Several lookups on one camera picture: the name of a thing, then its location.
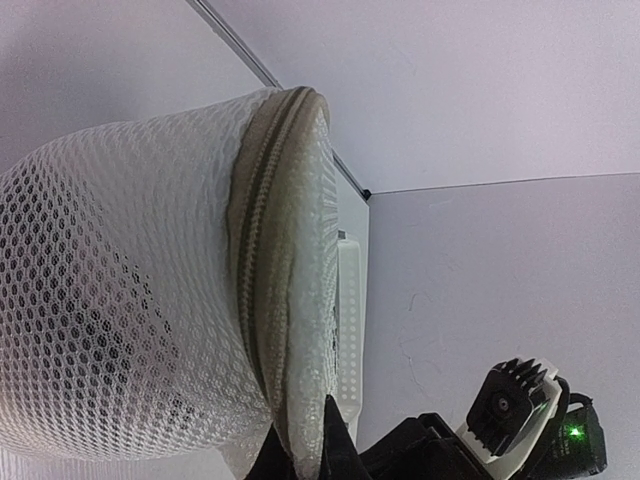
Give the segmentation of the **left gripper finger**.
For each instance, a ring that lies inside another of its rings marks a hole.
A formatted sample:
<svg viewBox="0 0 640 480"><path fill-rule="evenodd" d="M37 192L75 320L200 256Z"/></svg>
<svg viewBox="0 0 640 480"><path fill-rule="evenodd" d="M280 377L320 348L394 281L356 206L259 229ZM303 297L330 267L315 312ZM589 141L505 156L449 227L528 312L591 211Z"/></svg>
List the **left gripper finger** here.
<svg viewBox="0 0 640 480"><path fill-rule="evenodd" d="M349 435L335 399L325 397L321 463L311 479L359 479L360 457ZM271 426L252 466L258 480L303 479L285 452L274 426Z"/></svg>

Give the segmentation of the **white mesh laundry bag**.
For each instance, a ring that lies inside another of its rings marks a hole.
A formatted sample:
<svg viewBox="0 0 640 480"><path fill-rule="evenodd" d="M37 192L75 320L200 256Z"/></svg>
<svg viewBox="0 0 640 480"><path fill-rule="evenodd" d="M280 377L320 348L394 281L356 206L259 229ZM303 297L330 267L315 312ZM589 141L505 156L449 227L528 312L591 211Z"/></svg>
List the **white mesh laundry bag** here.
<svg viewBox="0 0 640 480"><path fill-rule="evenodd" d="M318 472L337 386L325 98L263 89L53 140L1 177L1 444L138 460L274 426Z"/></svg>

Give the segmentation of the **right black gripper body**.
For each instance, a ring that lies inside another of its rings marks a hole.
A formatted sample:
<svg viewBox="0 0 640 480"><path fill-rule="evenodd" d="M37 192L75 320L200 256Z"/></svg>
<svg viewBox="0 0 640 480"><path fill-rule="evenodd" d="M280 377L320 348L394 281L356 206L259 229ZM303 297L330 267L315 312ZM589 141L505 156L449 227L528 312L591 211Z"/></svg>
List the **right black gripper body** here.
<svg viewBox="0 0 640 480"><path fill-rule="evenodd" d="M513 479L586 479L607 466L604 430L583 394L560 399L552 419ZM436 413L409 417L360 455L373 479L490 479L488 468Z"/></svg>

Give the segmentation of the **white perforated plastic basket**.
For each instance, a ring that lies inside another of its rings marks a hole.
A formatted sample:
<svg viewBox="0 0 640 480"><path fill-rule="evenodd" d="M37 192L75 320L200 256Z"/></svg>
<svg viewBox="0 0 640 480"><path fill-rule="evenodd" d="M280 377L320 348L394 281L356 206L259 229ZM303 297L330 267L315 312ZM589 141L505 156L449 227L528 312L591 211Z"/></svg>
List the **white perforated plastic basket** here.
<svg viewBox="0 0 640 480"><path fill-rule="evenodd" d="M338 276L335 302L337 322L336 401L354 444L363 404L363 351L365 301L362 294L362 265L359 241L345 231L338 232Z"/></svg>

